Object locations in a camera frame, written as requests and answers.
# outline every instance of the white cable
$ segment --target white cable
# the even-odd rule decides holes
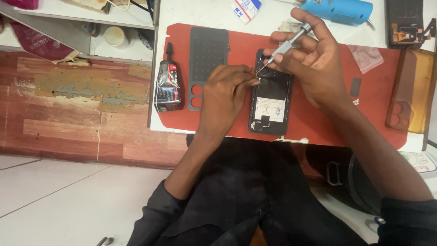
[[[114,5],[115,7],[121,9],[121,10],[128,10],[129,7],[131,6],[131,0],[128,0],[128,6],[125,9],[120,8],[118,5],[114,4],[113,2],[111,2],[110,0],[106,0],[107,2],[109,2],[110,4]]]

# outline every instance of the red repair mat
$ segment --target red repair mat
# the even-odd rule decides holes
[[[197,130],[199,125],[199,111],[190,111],[187,108],[188,98],[188,67],[190,64],[190,29],[192,25],[174,24],[167,28],[166,46],[173,44],[173,60],[178,63],[181,76],[178,78],[181,89],[184,91],[184,109],[158,113],[165,127]],[[255,55],[261,48],[277,48],[278,44],[270,41],[268,36],[252,35],[243,32],[229,31],[228,54],[229,65],[255,65]],[[370,120],[373,126],[396,148],[406,143],[407,133],[384,126],[385,115],[388,109],[396,69],[399,60],[399,50],[379,49],[384,63],[362,74],[349,48],[340,44],[340,57],[343,65],[344,81],[347,91],[350,90],[352,78],[361,78],[361,88],[358,109]],[[234,123],[228,136],[244,137],[265,141],[273,141],[280,136],[252,133],[248,130],[251,90],[246,93],[243,109]],[[314,108],[306,99],[302,86],[295,79],[291,96],[288,128],[285,139],[301,140],[308,138],[310,144],[346,146],[338,135],[331,121],[319,110]]]

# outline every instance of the white table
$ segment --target white table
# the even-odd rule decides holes
[[[248,24],[244,25],[230,8],[233,0],[191,0],[189,3],[180,0],[161,0],[159,27],[155,49],[155,74],[158,74],[159,63],[164,54],[167,27],[175,23],[198,25],[211,28],[222,28],[229,31],[245,32],[258,35],[270,36],[277,30],[281,22],[298,22],[290,16],[292,8],[297,5],[281,2],[278,0],[263,0],[263,5],[258,15]],[[387,48],[385,43],[385,10],[384,1],[368,0],[373,3],[373,12],[370,20],[376,27],[373,31],[365,23],[354,27],[325,20],[329,30],[339,43],[355,44]],[[426,27],[431,18],[437,17],[437,5],[435,0],[424,0],[423,22]],[[434,51],[435,38],[426,41],[422,49]],[[192,131],[172,129],[165,127],[153,108],[151,110],[150,129],[177,133],[194,133]],[[308,143],[308,139],[285,140],[290,142]],[[408,133],[406,144],[400,151],[421,152],[423,144],[422,134]]]

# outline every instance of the opened smartphone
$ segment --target opened smartphone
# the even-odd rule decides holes
[[[263,55],[263,50],[257,52],[255,71],[269,58]],[[249,131],[285,135],[294,77],[266,67],[258,73],[258,78],[261,84],[252,88]]]

